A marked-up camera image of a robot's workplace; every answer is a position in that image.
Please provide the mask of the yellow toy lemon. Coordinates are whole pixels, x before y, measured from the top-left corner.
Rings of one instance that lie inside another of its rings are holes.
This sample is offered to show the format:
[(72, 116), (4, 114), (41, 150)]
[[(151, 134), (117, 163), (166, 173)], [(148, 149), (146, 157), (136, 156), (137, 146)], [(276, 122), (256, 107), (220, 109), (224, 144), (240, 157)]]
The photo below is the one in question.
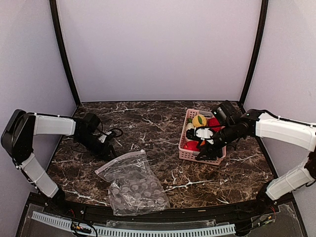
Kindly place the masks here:
[(207, 118), (201, 114), (198, 114), (192, 119), (192, 124), (194, 127), (207, 126)]

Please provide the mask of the clear zip top bag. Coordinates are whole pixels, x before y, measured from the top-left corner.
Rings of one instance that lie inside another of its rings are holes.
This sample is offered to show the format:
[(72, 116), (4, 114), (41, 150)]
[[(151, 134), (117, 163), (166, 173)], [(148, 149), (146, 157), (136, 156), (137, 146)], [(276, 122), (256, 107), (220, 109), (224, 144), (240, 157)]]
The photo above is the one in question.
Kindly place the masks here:
[(150, 168), (145, 150), (130, 152), (95, 170), (108, 188), (115, 216), (138, 216), (170, 208), (169, 199)]

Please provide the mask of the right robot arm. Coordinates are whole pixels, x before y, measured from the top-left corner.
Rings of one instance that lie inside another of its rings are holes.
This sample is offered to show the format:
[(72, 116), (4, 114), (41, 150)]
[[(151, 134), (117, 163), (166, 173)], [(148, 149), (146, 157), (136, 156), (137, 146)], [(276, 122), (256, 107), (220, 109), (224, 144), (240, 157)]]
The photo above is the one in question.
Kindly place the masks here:
[(285, 194), (309, 187), (316, 182), (316, 125), (276, 116), (267, 110), (250, 109), (239, 112), (224, 101), (212, 114), (219, 122), (215, 126), (200, 126), (189, 129), (186, 137), (198, 142), (200, 153), (196, 160), (214, 160), (219, 151), (240, 138), (271, 138), (302, 147), (309, 151), (308, 157), (286, 174), (265, 183), (253, 201), (252, 210), (263, 214)]

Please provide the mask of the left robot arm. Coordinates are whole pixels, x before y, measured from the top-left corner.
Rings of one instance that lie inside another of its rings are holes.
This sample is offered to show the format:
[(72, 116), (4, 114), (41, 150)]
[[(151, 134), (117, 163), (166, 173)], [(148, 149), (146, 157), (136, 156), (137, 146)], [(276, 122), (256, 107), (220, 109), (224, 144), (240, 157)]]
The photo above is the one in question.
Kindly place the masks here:
[(27, 181), (51, 200), (50, 207), (59, 215), (66, 215), (70, 205), (65, 193), (47, 174), (34, 151), (38, 136), (68, 136), (83, 145), (93, 156), (110, 161), (116, 156), (111, 141), (123, 135), (119, 128), (103, 131), (101, 120), (93, 113), (83, 118), (28, 113), (17, 109), (6, 125), (0, 142), (13, 164)]

